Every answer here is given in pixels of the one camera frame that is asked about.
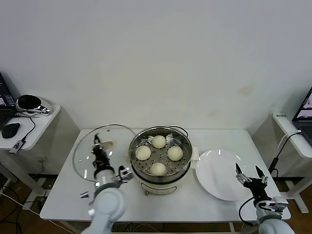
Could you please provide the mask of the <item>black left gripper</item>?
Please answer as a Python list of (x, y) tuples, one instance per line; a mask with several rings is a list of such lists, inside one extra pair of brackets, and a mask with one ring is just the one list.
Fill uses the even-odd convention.
[(106, 152), (102, 150), (101, 141), (98, 134), (94, 135), (93, 154), (95, 155), (93, 166), (96, 169), (96, 172), (112, 169)]

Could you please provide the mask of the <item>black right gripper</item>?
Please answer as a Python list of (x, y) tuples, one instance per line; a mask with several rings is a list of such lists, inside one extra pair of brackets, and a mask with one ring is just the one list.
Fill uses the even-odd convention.
[(240, 183), (243, 183), (244, 187), (251, 190), (255, 199), (267, 199), (268, 195), (265, 191), (265, 188), (267, 187), (268, 177), (264, 175), (263, 171), (258, 166), (255, 166), (255, 168), (259, 178), (248, 178), (242, 173), (240, 166), (236, 163), (235, 177)]

